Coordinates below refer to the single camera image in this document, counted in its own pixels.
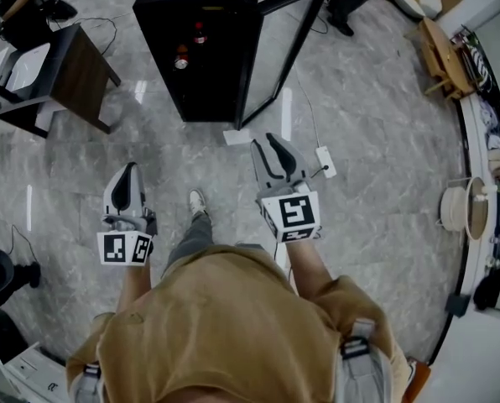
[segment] tan shirt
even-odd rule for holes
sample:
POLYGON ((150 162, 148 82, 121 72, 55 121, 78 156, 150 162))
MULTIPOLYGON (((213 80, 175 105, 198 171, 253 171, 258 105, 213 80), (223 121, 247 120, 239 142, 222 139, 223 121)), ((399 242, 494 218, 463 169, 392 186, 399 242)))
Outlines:
POLYGON ((216 246, 178 260, 146 296, 105 317, 67 364, 68 385, 98 360, 111 403, 190 386, 252 402, 331 402, 341 336, 373 319, 399 402, 408 369, 381 309, 350 278, 298 297, 264 251, 216 246))

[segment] shoe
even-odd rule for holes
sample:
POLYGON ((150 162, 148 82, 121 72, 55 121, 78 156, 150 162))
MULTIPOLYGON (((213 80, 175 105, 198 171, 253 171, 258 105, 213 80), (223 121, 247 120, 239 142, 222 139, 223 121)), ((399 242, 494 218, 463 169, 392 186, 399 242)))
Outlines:
POLYGON ((206 199, 203 197, 198 190, 192 190, 189 194, 189 204, 190 211, 192 212, 192 217, 196 215, 196 213, 205 213, 207 214, 206 208, 206 199))
POLYGON ((328 17, 328 22, 336 27, 338 30, 340 30, 341 34, 344 34, 345 36, 352 37, 354 36, 354 30, 349 27, 349 24, 346 22, 339 22, 334 19, 334 17, 328 17))
POLYGON ((37 288, 41 282, 41 266, 35 262, 28 266, 30 273, 30 286, 37 288))

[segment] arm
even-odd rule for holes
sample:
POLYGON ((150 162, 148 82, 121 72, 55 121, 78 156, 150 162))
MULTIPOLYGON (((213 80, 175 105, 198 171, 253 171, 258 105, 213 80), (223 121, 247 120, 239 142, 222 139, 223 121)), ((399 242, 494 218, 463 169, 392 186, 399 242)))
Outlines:
POLYGON ((12 7, 2 16, 4 22, 8 21, 15 13, 17 13, 29 0, 15 0, 12 7))
POLYGON ((149 259, 144 267, 128 266, 123 278, 122 294, 116 312, 125 311, 131 304, 151 291, 151 266, 149 259))
POLYGON ((324 285, 332 282, 312 241, 291 242, 286 247, 299 296, 311 299, 324 285))

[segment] white device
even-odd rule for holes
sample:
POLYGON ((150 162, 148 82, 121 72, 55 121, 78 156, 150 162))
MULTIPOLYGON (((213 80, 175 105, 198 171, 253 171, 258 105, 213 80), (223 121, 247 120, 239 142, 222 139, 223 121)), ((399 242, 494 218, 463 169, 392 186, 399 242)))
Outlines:
POLYGON ((315 153, 317 154, 320 167, 323 169, 323 173, 325 173, 325 178, 330 179, 336 176, 336 167, 332 162, 331 153, 328 152, 328 148, 326 148, 326 146, 320 146, 315 150, 315 153))

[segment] marble floor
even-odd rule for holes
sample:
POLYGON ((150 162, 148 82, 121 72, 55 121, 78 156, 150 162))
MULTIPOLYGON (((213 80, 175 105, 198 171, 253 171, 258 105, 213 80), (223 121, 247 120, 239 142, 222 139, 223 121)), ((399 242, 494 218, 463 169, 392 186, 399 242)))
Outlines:
MULTIPOLYGON (((190 215, 189 189, 207 197, 216 240, 274 241, 253 200, 257 184, 248 144, 227 146, 226 124, 182 123, 135 17, 134 0, 67 0, 79 17, 112 18, 117 37, 105 54, 122 78, 110 86, 102 117, 105 135, 67 112, 49 138, 16 131, 0 137, 0 248, 11 248, 16 224, 42 265, 42 286, 18 291, 3 307, 28 342, 65 358, 86 337, 91 319, 113 310, 122 270, 101 267, 96 253, 102 192, 128 161, 144 173, 147 203, 159 216, 153 253, 156 282, 190 215), (26 187, 33 187, 32 230, 26 228, 26 187)), ((100 50, 112 26, 85 21, 100 50)), ((323 29, 321 21, 315 29, 323 29)), ((329 29, 310 32, 286 86, 293 91, 293 144, 312 169, 317 140, 328 146, 338 175, 318 175, 323 238, 317 247, 334 276, 351 275, 388 313, 401 347, 427 359, 445 320, 445 300, 461 260, 459 236, 435 225, 445 182, 464 173, 453 105, 431 83, 413 27, 392 4, 370 0, 352 15, 354 38, 329 29)), ((249 124, 252 136, 280 133, 281 100, 249 124)), ((13 261, 28 263, 15 238, 13 261)))

